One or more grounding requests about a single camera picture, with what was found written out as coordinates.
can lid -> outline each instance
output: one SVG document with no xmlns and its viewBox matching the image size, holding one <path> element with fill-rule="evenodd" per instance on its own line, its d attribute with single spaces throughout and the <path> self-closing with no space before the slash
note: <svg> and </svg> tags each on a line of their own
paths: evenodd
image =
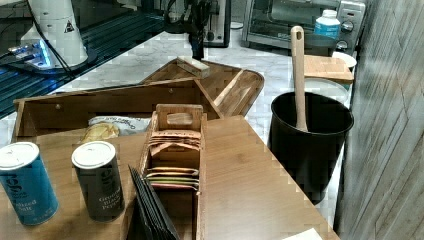
<svg viewBox="0 0 424 240">
<path fill-rule="evenodd" d="M 322 12 L 322 16 L 326 17 L 326 18 L 335 18 L 337 16 L 337 12 L 334 10 L 330 10 L 330 9 L 325 9 Z"/>
<path fill-rule="evenodd" d="M 34 161 L 40 150 L 31 142 L 17 142 L 0 149 L 0 170 L 15 170 Z"/>
<path fill-rule="evenodd" d="M 82 169 L 101 167 L 115 156 L 115 147 L 103 141 L 88 142 L 79 146 L 72 153 L 72 163 Z"/>
</svg>

black trash can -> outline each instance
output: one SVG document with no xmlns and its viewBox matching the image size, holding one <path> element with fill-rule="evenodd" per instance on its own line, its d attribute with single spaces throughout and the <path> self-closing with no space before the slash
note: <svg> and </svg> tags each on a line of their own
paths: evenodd
<svg viewBox="0 0 424 240">
<path fill-rule="evenodd" d="M 271 104 L 268 147 L 312 203 L 324 198 L 353 115 L 342 103 L 305 93 L 309 132 L 296 129 L 294 92 L 278 96 Z"/>
</svg>

countertop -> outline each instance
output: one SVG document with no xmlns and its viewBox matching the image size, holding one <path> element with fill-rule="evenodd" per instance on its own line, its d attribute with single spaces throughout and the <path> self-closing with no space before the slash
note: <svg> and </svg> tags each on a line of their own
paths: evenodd
<svg viewBox="0 0 424 240">
<path fill-rule="evenodd" d="M 204 60 L 256 71 L 265 78 L 265 85 L 245 119 L 259 137 L 267 143 L 271 122 L 271 102 L 278 95 L 292 91 L 292 63 L 287 50 L 264 46 L 244 48 L 242 30 L 231 30 L 228 48 L 205 48 Z M 186 34 L 162 32 L 137 47 L 97 67 L 87 74 L 62 86 L 55 92 L 69 92 L 101 87 L 138 83 L 148 75 L 181 55 L 192 55 Z M 10 143 L 16 113 L 0 120 L 0 147 Z M 316 207 L 330 222 L 334 218 L 338 174 L 330 182 L 331 193 Z"/>
</svg>

wood paneled wall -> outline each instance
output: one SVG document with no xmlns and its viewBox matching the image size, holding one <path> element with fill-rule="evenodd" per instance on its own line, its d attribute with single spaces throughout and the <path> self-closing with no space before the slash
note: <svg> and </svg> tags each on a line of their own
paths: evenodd
<svg viewBox="0 0 424 240">
<path fill-rule="evenodd" d="M 368 5 L 338 233 L 424 239 L 424 1 Z"/>
</svg>

wooden spatula handle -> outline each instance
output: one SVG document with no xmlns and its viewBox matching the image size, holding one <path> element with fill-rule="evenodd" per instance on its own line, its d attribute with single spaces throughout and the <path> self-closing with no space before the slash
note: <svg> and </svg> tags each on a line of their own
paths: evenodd
<svg viewBox="0 0 424 240">
<path fill-rule="evenodd" d="M 304 75 L 304 32 L 300 26 L 291 29 L 291 47 L 293 63 L 293 79 L 296 99 L 296 128 L 307 132 L 305 114 L 305 75 Z"/>
</svg>

